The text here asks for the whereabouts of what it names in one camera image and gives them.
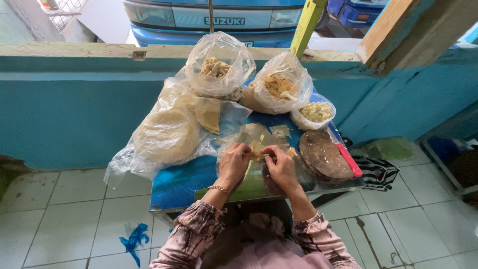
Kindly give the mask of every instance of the suzuki logo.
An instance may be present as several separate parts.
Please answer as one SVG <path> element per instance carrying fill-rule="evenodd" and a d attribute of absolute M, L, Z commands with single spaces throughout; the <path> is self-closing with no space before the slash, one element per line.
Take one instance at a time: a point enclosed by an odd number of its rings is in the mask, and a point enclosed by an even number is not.
<path fill-rule="evenodd" d="M 244 25 L 244 18 L 214 18 L 214 25 Z M 204 17 L 204 24 L 209 25 L 209 17 Z"/>

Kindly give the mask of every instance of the pink knife handle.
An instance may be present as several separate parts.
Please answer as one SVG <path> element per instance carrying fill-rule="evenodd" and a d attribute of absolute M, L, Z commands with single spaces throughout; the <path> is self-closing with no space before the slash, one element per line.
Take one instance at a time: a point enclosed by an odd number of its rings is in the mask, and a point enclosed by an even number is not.
<path fill-rule="evenodd" d="M 350 166 L 350 168 L 352 169 L 352 173 L 354 174 L 354 177 L 352 179 L 356 179 L 362 176 L 362 170 L 360 170 L 359 166 L 357 165 L 357 163 L 355 163 L 354 159 L 352 158 L 352 156 L 350 156 L 350 153 L 344 147 L 344 145 L 342 143 L 335 143 L 335 145 L 337 145 L 338 151 L 344 157 L 348 166 Z"/>

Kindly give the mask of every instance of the blue car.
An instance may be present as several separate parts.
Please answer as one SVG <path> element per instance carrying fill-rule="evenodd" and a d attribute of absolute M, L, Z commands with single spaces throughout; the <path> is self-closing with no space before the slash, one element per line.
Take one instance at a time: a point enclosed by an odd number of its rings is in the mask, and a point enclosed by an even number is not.
<path fill-rule="evenodd" d="M 316 29 L 327 25 L 330 17 L 345 27 L 370 27 L 390 0 L 329 0 Z"/>
<path fill-rule="evenodd" d="M 214 29 L 249 47 L 289 48 L 305 1 L 214 0 Z M 140 46 L 195 45 L 209 33 L 207 0 L 123 0 L 123 6 Z"/>

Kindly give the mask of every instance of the striped cloth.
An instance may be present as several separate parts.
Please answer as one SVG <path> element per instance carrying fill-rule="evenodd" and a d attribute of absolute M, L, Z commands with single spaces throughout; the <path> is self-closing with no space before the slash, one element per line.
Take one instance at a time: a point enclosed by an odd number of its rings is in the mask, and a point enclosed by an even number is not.
<path fill-rule="evenodd" d="M 400 168 L 386 160 L 364 156 L 352 156 L 363 172 L 362 178 L 366 190 L 388 191 L 395 181 Z"/>

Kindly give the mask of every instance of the hand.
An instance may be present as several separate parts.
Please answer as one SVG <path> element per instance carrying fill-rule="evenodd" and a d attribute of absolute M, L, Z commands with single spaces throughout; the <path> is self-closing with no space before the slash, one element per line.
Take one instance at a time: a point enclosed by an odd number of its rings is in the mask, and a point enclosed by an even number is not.
<path fill-rule="evenodd" d="M 219 161 L 219 178 L 214 185 L 223 187 L 231 194 L 246 174 L 251 152 L 252 149 L 244 143 L 232 144 Z"/>
<path fill-rule="evenodd" d="M 281 187 L 285 193 L 296 190 L 300 187 L 295 176 L 295 163 L 290 156 L 279 148 L 278 145 L 267 146 L 261 151 L 265 154 L 265 160 L 272 179 Z"/>

